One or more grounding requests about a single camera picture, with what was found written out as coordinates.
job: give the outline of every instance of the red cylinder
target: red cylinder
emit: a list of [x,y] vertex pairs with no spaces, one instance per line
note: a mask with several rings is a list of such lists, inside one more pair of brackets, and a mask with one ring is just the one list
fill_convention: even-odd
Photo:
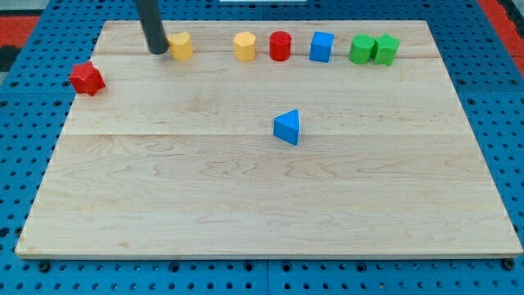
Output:
[[274,61],[285,61],[291,52],[291,35],[278,31],[269,36],[269,56]]

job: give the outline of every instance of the yellow block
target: yellow block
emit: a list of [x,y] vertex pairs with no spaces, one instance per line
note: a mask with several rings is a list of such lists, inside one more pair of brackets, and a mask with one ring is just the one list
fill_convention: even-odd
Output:
[[175,60],[186,61],[193,55],[191,35],[188,32],[171,34],[168,38],[171,56]]
[[256,54],[256,37],[250,32],[241,32],[235,35],[233,44],[235,57],[240,61],[253,61]]

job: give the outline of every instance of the green block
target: green block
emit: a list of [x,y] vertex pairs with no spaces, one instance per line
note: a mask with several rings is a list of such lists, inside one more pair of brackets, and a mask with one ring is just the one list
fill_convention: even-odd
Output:
[[375,50],[376,42],[366,34],[358,34],[351,42],[351,49],[348,58],[357,65],[369,62]]
[[399,49],[400,40],[384,34],[375,38],[377,43],[377,54],[375,55],[375,65],[391,66],[397,50]]

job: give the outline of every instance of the wooden board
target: wooden board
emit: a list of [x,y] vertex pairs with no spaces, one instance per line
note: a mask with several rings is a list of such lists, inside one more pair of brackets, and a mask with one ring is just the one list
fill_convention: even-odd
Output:
[[[107,88],[77,95],[16,252],[59,259],[487,258],[522,252],[423,21],[167,21],[186,62],[136,21],[106,22]],[[257,59],[233,35],[257,36]],[[293,55],[270,60],[286,30]],[[328,64],[313,32],[334,33]],[[402,40],[392,67],[350,63],[356,34]],[[301,112],[298,146],[273,118]]]

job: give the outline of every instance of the blue cube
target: blue cube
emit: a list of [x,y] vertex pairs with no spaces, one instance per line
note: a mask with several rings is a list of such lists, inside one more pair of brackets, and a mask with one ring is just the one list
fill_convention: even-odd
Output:
[[289,111],[274,119],[273,135],[290,144],[298,144],[300,122],[298,110]]
[[311,61],[329,62],[334,39],[334,34],[314,32],[309,49],[309,59]]

